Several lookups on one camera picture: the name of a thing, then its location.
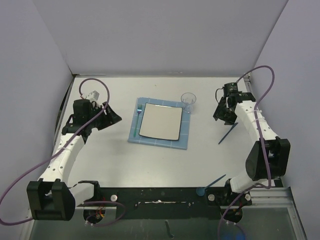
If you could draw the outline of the clear drinking glass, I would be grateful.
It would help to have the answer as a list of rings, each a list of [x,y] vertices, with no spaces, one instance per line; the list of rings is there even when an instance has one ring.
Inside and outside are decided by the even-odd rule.
[[[191,92],[185,92],[181,95],[180,100],[182,102],[183,111],[186,113],[191,113],[197,97]]]

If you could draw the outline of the square white plate dark rim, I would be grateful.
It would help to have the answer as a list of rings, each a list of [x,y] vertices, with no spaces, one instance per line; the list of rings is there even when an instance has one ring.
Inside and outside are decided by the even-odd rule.
[[[152,139],[178,141],[182,113],[182,107],[146,103],[139,135]]]

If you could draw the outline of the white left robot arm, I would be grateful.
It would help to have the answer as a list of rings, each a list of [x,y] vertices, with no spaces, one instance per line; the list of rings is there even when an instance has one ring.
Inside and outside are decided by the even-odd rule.
[[[93,129],[106,129],[122,118],[107,102],[78,99],[73,103],[73,113],[62,128],[59,147],[46,170],[37,181],[30,181],[26,192],[34,220],[69,221],[79,205],[95,206],[102,198],[96,180],[81,180],[68,186],[68,179],[81,149]]]

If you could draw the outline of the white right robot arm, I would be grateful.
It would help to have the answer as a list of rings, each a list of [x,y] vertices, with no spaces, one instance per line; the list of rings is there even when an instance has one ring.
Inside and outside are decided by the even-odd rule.
[[[231,178],[230,187],[222,192],[223,200],[233,205],[241,198],[241,192],[252,186],[270,188],[272,179],[285,175],[291,144],[271,129],[252,93],[240,91],[236,82],[226,83],[222,90],[214,120],[230,126],[242,122],[253,142],[244,170]]]

